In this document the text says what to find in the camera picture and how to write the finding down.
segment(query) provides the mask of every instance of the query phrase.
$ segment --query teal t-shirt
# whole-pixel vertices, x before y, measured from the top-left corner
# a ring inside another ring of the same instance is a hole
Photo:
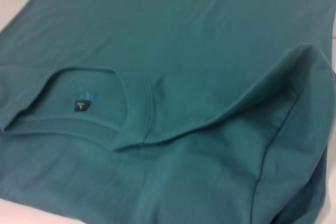
[[[0,197],[88,224],[313,223],[335,7],[30,0],[0,33]]]

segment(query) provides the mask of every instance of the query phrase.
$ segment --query white background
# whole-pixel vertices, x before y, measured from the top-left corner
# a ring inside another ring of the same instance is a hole
[[[28,0],[0,0],[0,30],[23,8]],[[333,68],[336,69],[336,24],[333,29]],[[32,208],[0,200],[0,224],[79,223]],[[328,151],[327,196],[317,224],[336,223],[336,127]]]

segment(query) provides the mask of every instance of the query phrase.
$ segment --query clothing label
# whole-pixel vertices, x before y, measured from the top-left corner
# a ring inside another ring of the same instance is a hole
[[[75,111],[77,112],[85,112],[88,109],[89,101],[82,100],[76,101]]]

